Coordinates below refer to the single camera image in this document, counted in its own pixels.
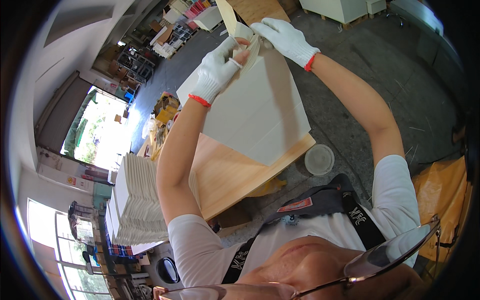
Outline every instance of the person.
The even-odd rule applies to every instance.
[[[373,209],[364,209],[381,232],[393,238],[420,225],[415,190],[410,180],[400,131],[387,104],[366,82],[342,67],[318,48],[309,45],[303,33],[291,24],[264,18],[251,25],[276,50],[315,74],[367,131],[373,152]],[[287,283],[307,290],[342,276],[343,267],[366,250],[354,223],[342,212],[294,216],[295,226],[276,221],[262,226],[247,253],[240,243],[224,248],[220,238],[202,218],[190,191],[188,177],[202,124],[215,96],[245,62],[243,51],[226,59],[242,38],[229,36],[208,53],[199,68],[199,79],[171,129],[158,163],[157,188],[176,266],[185,287],[227,283],[235,255],[243,261],[238,279],[231,282]],[[314,299],[393,299],[421,286],[411,268],[414,255],[392,271],[355,284],[350,289],[332,286],[309,296]]]

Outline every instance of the workbench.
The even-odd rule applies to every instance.
[[[143,156],[150,139],[147,138],[138,155]],[[306,134],[290,150],[271,166],[263,165],[251,158],[200,134],[192,170],[197,173],[200,208],[205,220],[224,212],[253,190],[277,176],[295,162],[315,140]],[[141,253],[159,243],[132,246],[133,253]]]

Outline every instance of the stack of white panels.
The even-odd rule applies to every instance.
[[[113,244],[133,246],[168,238],[156,191],[156,165],[150,159],[127,154],[107,206],[107,227]]]

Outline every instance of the white work glove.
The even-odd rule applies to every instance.
[[[237,54],[235,58],[228,58],[230,50],[250,42],[244,38],[227,37],[215,50],[207,53],[198,69],[198,81],[189,97],[210,107],[216,95],[224,89],[233,75],[246,61],[249,51]]]
[[[261,23],[253,23],[250,28],[270,41],[278,52],[311,71],[313,57],[320,50],[307,43],[302,31],[286,21],[272,18],[263,18]]]

